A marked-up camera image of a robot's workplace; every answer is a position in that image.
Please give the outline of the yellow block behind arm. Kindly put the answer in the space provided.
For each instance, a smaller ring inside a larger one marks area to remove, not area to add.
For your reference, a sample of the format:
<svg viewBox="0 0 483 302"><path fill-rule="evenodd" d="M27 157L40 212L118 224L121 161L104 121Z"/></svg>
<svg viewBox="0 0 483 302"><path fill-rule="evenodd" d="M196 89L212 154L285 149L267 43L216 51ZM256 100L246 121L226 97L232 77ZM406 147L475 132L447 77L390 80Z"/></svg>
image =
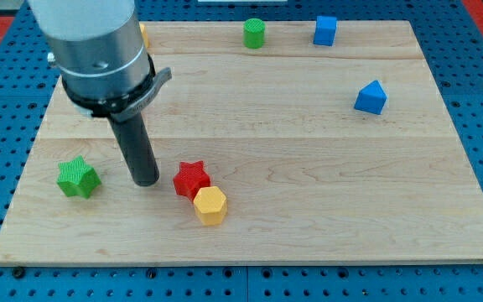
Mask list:
<svg viewBox="0 0 483 302"><path fill-rule="evenodd" d="M141 32L141 35L142 35L142 38L143 38L144 48L147 49L150 46L147 27L144 23L140 23L139 28L140 28L140 32Z"/></svg>

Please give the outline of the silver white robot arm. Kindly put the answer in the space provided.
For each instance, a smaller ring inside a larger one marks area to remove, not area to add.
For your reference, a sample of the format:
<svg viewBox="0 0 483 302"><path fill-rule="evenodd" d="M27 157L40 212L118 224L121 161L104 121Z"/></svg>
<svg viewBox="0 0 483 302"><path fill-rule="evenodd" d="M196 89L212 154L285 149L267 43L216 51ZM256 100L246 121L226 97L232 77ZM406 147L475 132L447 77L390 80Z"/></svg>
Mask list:
<svg viewBox="0 0 483 302"><path fill-rule="evenodd" d="M133 0L29 0L66 94L91 117L124 122L171 79L156 71Z"/></svg>

